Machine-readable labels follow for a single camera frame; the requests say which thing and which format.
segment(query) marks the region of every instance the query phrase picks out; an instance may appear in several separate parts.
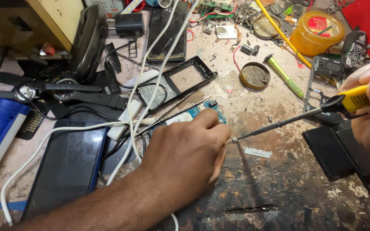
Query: wooden workbench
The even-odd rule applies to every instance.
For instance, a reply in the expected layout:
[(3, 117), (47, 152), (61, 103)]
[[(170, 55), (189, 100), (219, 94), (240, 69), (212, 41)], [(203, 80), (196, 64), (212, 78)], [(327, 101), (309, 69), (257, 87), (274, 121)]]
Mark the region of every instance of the wooden workbench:
[[(148, 22), (149, 12), (143, 13)], [(219, 75), (173, 113), (211, 95), (210, 99), (218, 101), (227, 118), (231, 136), (240, 136), (269, 124), (269, 116), (277, 121), (302, 112), (303, 102), (269, 65), (265, 64), (271, 74), (269, 86), (262, 90), (250, 89), (239, 80), (238, 70), (233, 63), (231, 45), (234, 40), (225, 45), (225, 40), (215, 42), (214, 33), (202, 33), (202, 26), (192, 30), (195, 38), (187, 44), (187, 59), (199, 55)], [(247, 62), (262, 63), (266, 55), (274, 53), (274, 58), (288, 76), (306, 91), (310, 70), (299, 69), (290, 50), (282, 50), (273, 42), (260, 40), (253, 34), (246, 37), (248, 30), (242, 27), (239, 30), (244, 34), (241, 44), (248, 39), (251, 47), (260, 45), (257, 56), (237, 51), (235, 59), (240, 67)], [(127, 40), (112, 34), (109, 36), (109, 41), (113, 41), (116, 47)], [(145, 54), (146, 44), (145, 35), (138, 41), (139, 57)], [(121, 53), (127, 55), (128, 51), (125, 49)], [(219, 57), (210, 62), (213, 53)], [(119, 81), (125, 82), (138, 75), (135, 64), (122, 58), (120, 60), (122, 73), (118, 75)], [(4, 64), (2, 71), (21, 73), (15, 63)], [(183, 81), (186, 84), (186, 81), (192, 81), (192, 77), (188, 76)], [(233, 93), (226, 92), (227, 86), (232, 87)], [(316, 79), (313, 86), (328, 96), (336, 92), (320, 79)], [(0, 84), (0, 90), (11, 88)], [(317, 95), (313, 97), (314, 104), (317, 104)], [(167, 108), (160, 110), (155, 117)], [(14, 139), (0, 163), (0, 192), (3, 184), (33, 154), (53, 125), (54, 121), (45, 120), (33, 139)], [(215, 189), (176, 213), (180, 230), (370, 230), (370, 195), (356, 175), (328, 181), (301, 136), (303, 131), (312, 128), (315, 128), (315, 124), (302, 120), (236, 144), (228, 144), (227, 157)], [(243, 145), (272, 151), (272, 156), (266, 159), (244, 154), (241, 151)], [(8, 202), (27, 199), (42, 154), (40, 152), (26, 171), (11, 184), (7, 192)], [(136, 160), (125, 164), (116, 178), (126, 175), (137, 166)], [(18, 221), (21, 212), (11, 214)], [(4, 222), (4, 214), (0, 210), (0, 225)], [(152, 230), (174, 230), (172, 218), (167, 217)]]

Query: yellow plastic container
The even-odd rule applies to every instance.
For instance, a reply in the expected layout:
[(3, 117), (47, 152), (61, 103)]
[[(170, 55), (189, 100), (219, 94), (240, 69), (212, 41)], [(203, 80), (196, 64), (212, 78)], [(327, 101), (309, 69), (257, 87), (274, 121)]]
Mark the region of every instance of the yellow plastic container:
[[(332, 28), (318, 35), (329, 26)], [(340, 21), (329, 14), (313, 11), (299, 18), (290, 41), (302, 54), (314, 56), (338, 43), (344, 35), (345, 27)]]

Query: smartphone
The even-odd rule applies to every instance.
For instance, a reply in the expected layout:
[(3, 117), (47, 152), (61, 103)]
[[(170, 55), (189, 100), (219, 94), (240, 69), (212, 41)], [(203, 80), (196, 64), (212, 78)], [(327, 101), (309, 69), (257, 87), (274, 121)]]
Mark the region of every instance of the smartphone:
[[(158, 35), (162, 32), (168, 22), (169, 15), (172, 12), (172, 7), (161, 8), (154, 7), (149, 21), (149, 39), (147, 50), (151, 44), (156, 40)], [(183, 22), (185, 21), (188, 13), (188, 2), (179, 1), (176, 5), (175, 12), (168, 29), (162, 37), (155, 44), (154, 48), (146, 58), (147, 63), (162, 63), (167, 56), (168, 51), (171, 49), (176, 35), (179, 33)], [(168, 62), (183, 62), (186, 58), (186, 36), (187, 30), (182, 31), (181, 37), (178, 40)]]
[[(100, 122), (58, 120), (54, 128), (96, 124)], [(21, 221), (93, 191), (107, 131), (107, 127), (63, 130), (50, 136)]]

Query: cracked phone screen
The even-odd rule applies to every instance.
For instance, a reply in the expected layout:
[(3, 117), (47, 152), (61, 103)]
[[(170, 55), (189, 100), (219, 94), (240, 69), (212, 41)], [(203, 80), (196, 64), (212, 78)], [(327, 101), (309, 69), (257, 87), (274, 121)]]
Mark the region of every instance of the cracked phone screen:
[[(169, 15), (172, 12), (172, 7), (169, 8), (160, 8), (155, 7), (152, 9), (151, 20), (149, 23), (149, 38), (148, 38), (148, 46), (147, 49), (151, 46), (151, 44), (156, 40), (158, 35), (164, 29)], [(148, 63), (161, 63), (168, 51), (170, 50), (173, 41), (175, 40), (176, 35), (179, 32), (179, 29), (182, 26), (183, 21), (185, 20), (186, 14), (188, 12), (188, 4), (187, 2), (180, 1), (178, 2), (175, 12), (173, 14), (171, 23), (169, 27), (159, 39), (159, 41), (155, 44), (152, 51), (149, 53), (147, 57)], [(182, 32), (181, 37), (178, 40), (178, 43), (175, 46), (171, 56), (169, 57), (168, 62), (183, 62), (185, 61), (186, 57), (186, 30)]]

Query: capacitor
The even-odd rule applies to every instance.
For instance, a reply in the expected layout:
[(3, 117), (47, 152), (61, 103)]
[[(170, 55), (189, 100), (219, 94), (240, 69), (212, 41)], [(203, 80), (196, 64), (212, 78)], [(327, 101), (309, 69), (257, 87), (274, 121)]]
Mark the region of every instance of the capacitor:
[(247, 45), (242, 45), (242, 47), (240, 48), (241, 51), (243, 51), (245, 54), (248, 54), (248, 55), (257, 55), (259, 50), (260, 50), (260, 46), (259, 45), (255, 45), (254, 46), (254, 49), (250, 48), (249, 46)]

